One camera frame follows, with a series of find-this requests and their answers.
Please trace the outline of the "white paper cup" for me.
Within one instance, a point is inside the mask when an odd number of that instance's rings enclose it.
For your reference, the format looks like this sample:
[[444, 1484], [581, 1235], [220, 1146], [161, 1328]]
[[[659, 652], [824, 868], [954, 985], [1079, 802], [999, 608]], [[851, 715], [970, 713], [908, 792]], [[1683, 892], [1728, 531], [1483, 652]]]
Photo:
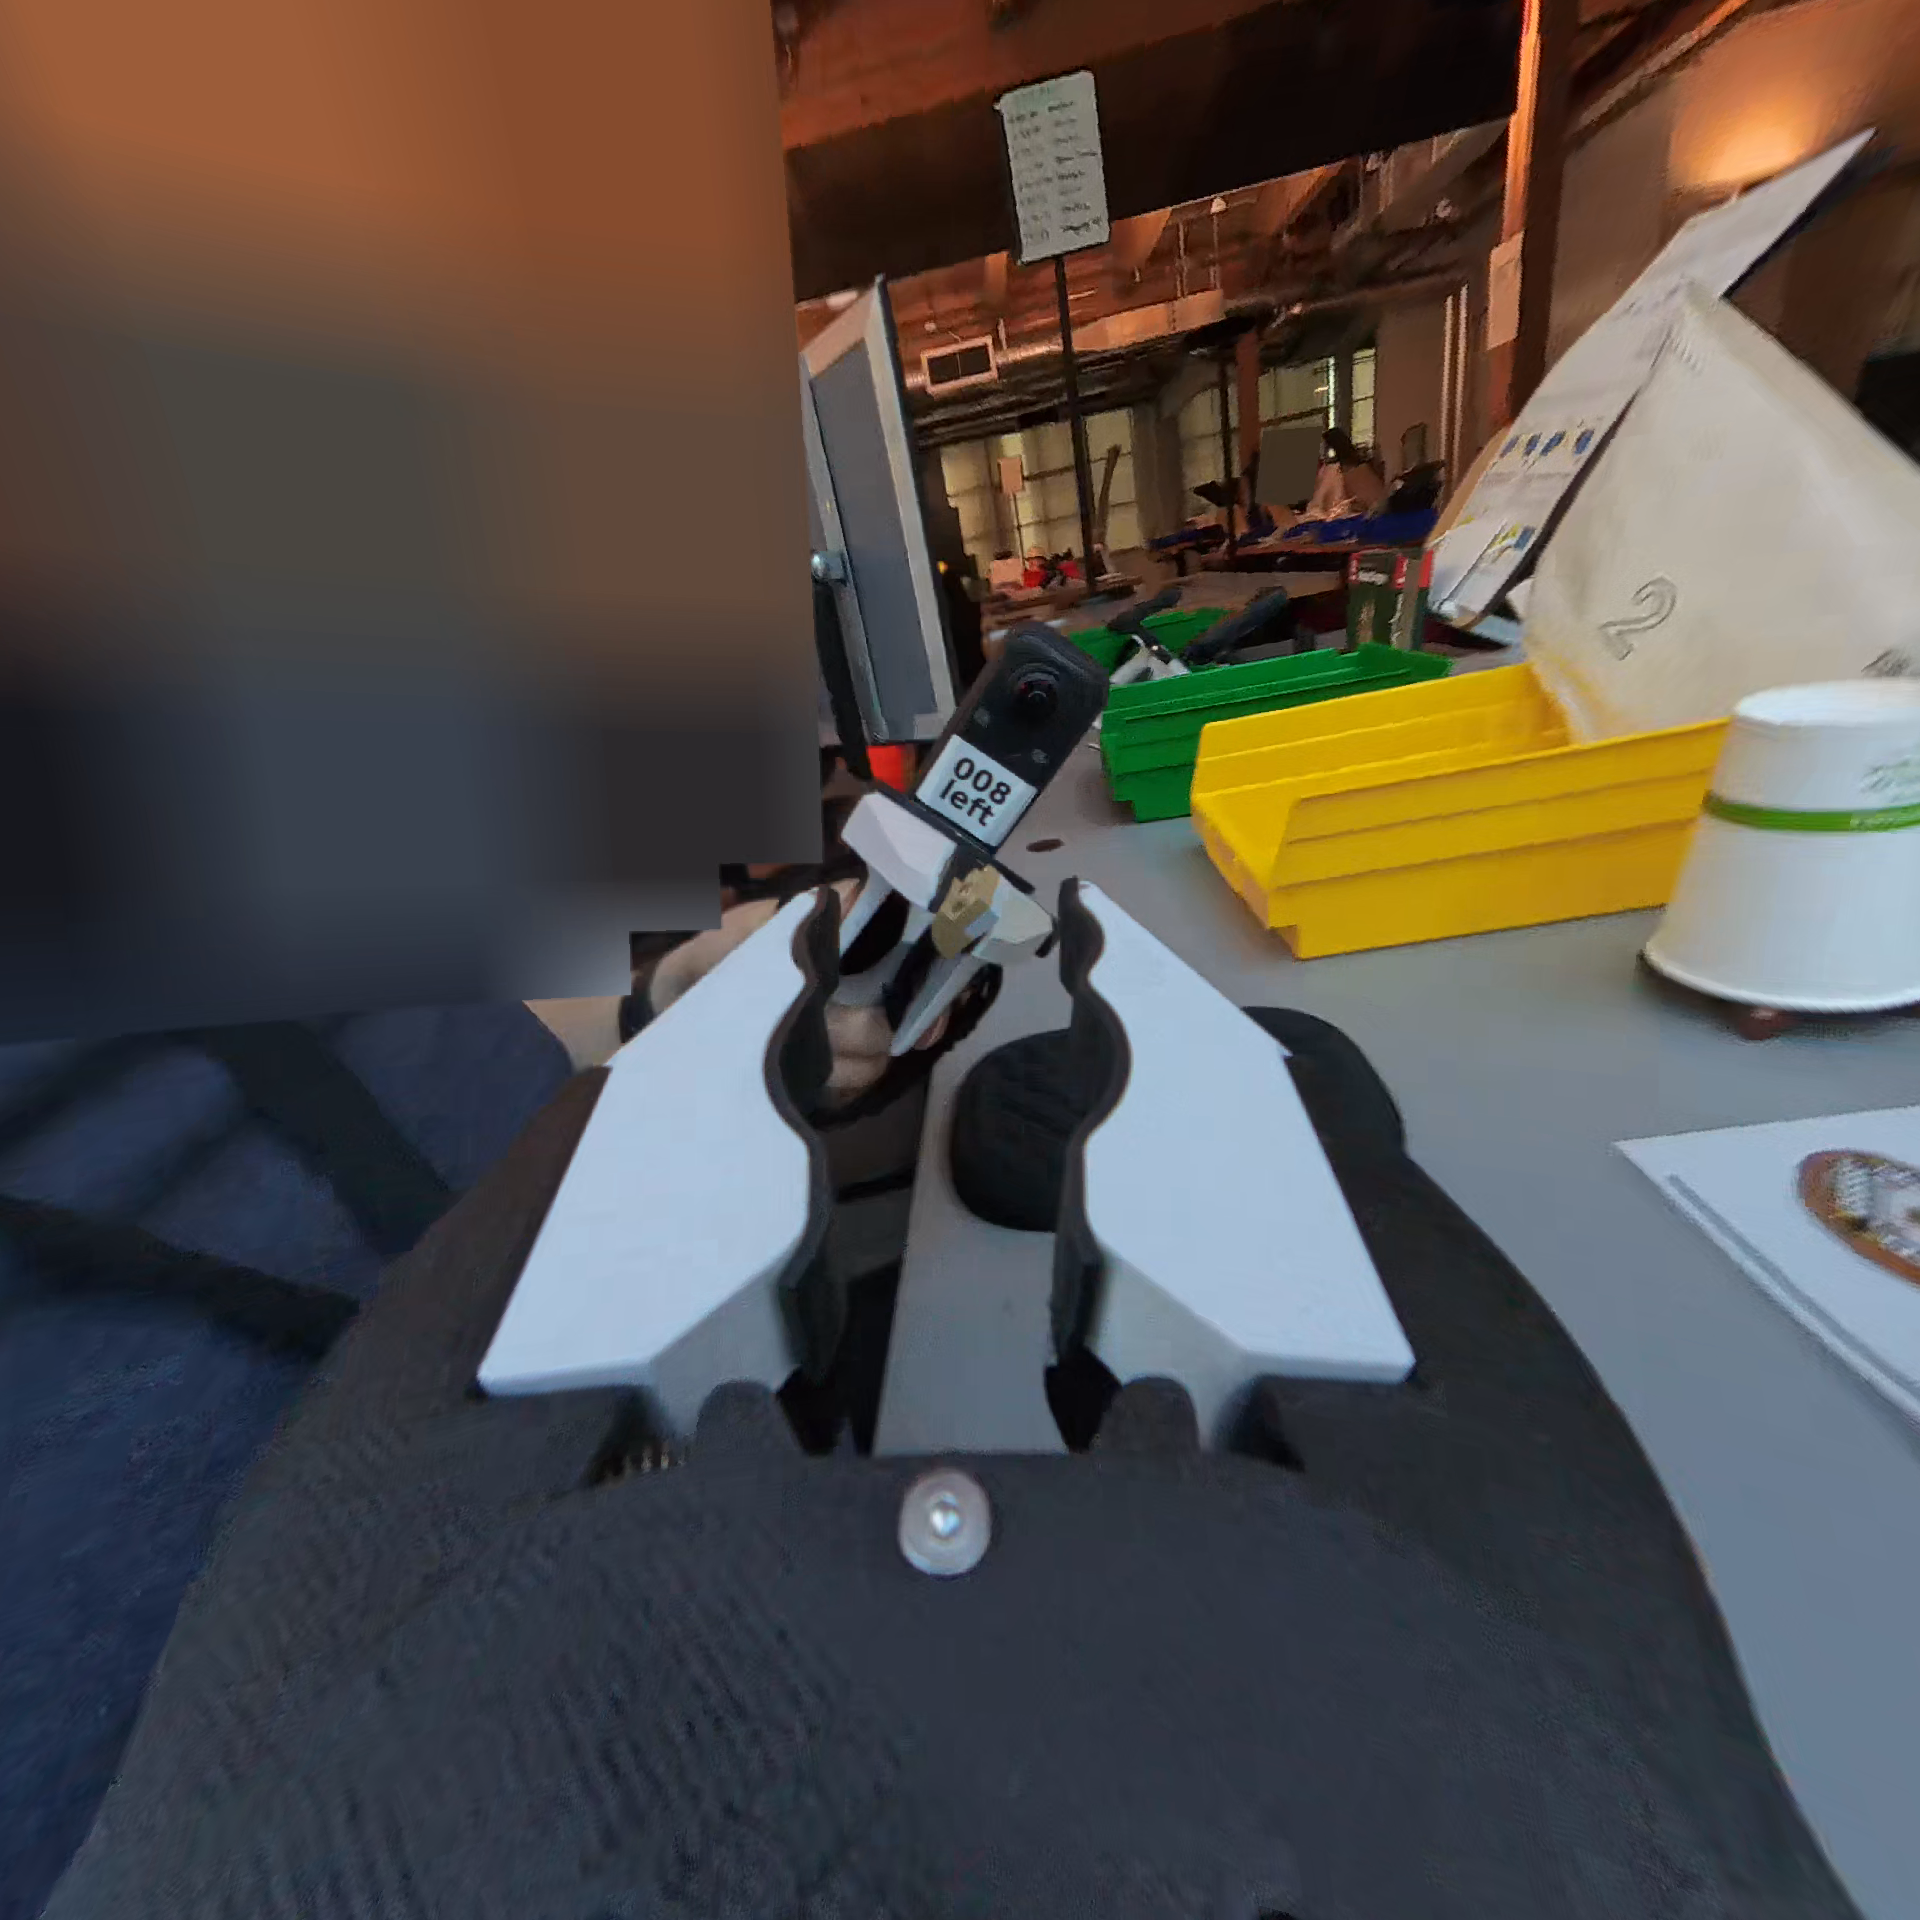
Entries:
[[1673, 988], [1777, 1018], [1917, 1002], [1917, 687], [1753, 693], [1643, 944]]

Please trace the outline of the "person's blue sweater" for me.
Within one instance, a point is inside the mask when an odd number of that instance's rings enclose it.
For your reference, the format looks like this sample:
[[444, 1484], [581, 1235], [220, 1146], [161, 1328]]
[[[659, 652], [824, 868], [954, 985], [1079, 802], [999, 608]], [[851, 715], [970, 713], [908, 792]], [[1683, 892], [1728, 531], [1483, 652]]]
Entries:
[[281, 1412], [568, 1079], [519, 1002], [4, 1044], [4, 1915], [80, 1850]]

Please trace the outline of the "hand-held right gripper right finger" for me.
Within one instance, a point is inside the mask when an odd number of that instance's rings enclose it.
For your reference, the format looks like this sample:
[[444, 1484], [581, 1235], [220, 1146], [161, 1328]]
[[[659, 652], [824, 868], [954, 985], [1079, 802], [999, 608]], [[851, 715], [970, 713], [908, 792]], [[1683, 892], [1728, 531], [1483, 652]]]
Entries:
[[1088, 1109], [1063, 1152], [1049, 1330], [1117, 1386], [1404, 1386], [1409, 1335], [1258, 1019], [1104, 890], [1067, 881], [1059, 955]]

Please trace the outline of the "person's left hand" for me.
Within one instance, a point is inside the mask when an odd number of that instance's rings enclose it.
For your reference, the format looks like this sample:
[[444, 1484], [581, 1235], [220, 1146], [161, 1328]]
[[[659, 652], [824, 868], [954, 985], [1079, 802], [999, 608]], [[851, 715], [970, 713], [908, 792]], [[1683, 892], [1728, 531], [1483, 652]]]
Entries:
[[952, 1021], [943, 1015], [913, 1050], [895, 1053], [896, 1032], [877, 1003], [833, 999], [824, 1019], [833, 1064], [816, 1111], [819, 1121], [855, 1121], [899, 1103], [927, 1081], [944, 1050]]

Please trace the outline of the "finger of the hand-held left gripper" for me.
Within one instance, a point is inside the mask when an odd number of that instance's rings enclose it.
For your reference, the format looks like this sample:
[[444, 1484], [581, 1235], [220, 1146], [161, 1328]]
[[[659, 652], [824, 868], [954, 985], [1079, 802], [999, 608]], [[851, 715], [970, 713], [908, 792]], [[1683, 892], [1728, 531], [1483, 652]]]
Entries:
[[964, 876], [964, 955], [978, 964], [1018, 964], [1047, 947], [1053, 916], [1018, 876], [1007, 868], [975, 868]]
[[889, 788], [874, 788], [852, 805], [843, 847], [860, 863], [861, 901], [943, 901], [954, 877], [970, 872], [970, 853], [944, 825]]

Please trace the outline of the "black stand pole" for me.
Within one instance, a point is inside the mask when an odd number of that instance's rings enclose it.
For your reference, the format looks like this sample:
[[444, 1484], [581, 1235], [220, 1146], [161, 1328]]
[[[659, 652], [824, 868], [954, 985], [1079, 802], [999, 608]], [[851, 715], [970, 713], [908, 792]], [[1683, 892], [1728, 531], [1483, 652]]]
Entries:
[[833, 740], [852, 780], [872, 783], [869, 739], [858, 707], [858, 687], [837, 601], [837, 591], [843, 584], [845, 560], [833, 551], [813, 548], [809, 556], [813, 650], [833, 720]]

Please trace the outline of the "white numbered paper bag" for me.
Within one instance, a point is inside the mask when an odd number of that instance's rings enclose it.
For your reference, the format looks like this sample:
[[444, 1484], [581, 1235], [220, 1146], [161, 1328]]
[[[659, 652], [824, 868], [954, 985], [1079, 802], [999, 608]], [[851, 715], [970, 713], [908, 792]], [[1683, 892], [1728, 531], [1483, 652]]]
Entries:
[[1767, 689], [1916, 682], [1916, 460], [1685, 291], [1544, 546], [1525, 655], [1580, 745], [1720, 722]]

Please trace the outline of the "small red green box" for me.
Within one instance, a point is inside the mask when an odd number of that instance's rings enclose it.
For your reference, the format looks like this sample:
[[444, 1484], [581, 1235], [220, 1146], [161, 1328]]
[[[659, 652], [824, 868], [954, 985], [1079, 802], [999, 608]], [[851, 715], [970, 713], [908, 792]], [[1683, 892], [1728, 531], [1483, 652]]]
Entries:
[[1349, 563], [1346, 648], [1424, 650], [1434, 556], [1410, 546], [1360, 546]]

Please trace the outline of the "green plastic bin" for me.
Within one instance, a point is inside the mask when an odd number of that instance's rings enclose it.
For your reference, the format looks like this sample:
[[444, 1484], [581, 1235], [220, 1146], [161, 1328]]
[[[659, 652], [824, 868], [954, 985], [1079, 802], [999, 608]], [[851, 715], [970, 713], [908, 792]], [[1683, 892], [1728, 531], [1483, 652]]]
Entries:
[[1209, 724], [1440, 682], [1451, 667], [1449, 656], [1364, 643], [1352, 652], [1213, 664], [1194, 674], [1116, 687], [1098, 733], [1109, 796], [1140, 825], [1184, 818], [1197, 740]]
[[1147, 608], [1146, 613], [1128, 608], [1104, 624], [1065, 632], [1065, 636], [1109, 676], [1121, 680], [1133, 671], [1133, 660], [1147, 659], [1144, 636], [1152, 637], [1165, 656], [1184, 656], [1226, 618], [1226, 608]]

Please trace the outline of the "black handled tool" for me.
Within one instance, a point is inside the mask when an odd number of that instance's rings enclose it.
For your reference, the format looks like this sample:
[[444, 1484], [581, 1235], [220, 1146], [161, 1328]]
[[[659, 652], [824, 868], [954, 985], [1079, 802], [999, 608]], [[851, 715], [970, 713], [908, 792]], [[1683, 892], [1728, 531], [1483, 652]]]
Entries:
[[1112, 680], [1177, 680], [1261, 644], [1289, 650], [1298, 632], [1298, 616], [1282, 588], [1261, 593], [1240, 610], [1184, 610], [1181, 591], [1165, 588], [1109, 618], [1106, 634], [1116, 636], [1121, 648]]

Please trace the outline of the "grey framed panel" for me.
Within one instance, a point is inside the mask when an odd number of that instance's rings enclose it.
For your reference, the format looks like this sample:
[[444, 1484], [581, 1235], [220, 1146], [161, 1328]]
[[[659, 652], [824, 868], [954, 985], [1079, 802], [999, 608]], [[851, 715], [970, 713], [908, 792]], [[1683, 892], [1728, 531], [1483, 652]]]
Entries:
[[801, 351], [808, 545], [845, 560], [837, 591], [866, 739], [932, 743], [956, 709], [887, 279]]

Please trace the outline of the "white list sign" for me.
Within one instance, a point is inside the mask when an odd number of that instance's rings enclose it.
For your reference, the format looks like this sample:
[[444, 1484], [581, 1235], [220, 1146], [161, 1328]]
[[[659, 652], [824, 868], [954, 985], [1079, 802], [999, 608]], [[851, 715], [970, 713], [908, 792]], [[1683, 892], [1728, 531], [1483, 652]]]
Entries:
[[1015, 208], [1015, 257], [1035, 268], [1114, 237], [1098, 76], [1081, 67], [993, 103]]

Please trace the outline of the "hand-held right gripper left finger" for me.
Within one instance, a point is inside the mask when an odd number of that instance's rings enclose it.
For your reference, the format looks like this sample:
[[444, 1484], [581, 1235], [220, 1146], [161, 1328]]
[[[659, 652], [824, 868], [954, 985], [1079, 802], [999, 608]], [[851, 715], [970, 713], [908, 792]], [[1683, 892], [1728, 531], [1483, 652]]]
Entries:
[[610, 1064], [476, 1384], [623, 1387], [691, 1434], [720, 1386], [833, 1375], [848, 1321], [813, 1113], [840, 896], [787, 901]]

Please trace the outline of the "folded instruction leaflet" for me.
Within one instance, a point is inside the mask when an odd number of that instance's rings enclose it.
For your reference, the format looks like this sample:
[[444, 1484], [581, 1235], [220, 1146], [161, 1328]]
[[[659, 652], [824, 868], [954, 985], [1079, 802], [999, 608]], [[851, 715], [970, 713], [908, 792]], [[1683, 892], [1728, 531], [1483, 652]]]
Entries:
[[1721, 300], [1857, 177], [1865, 129], [1701, 211], [1548, 371], [1515, 420], [1491, 437], [1455, 519], [1428, 541], [1428, 601], [1473, 628], [1537, 563], [1572, 487], [1643, 391], [1688, 297]]

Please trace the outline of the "lego instruction booklet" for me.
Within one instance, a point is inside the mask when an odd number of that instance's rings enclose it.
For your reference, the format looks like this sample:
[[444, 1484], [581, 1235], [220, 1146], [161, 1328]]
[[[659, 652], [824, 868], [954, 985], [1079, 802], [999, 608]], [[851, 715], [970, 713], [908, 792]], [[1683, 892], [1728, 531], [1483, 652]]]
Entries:
[[1917, 1421], [1917, 1109], [1852, 1111], [1616, 1152], [1908, 1424]]

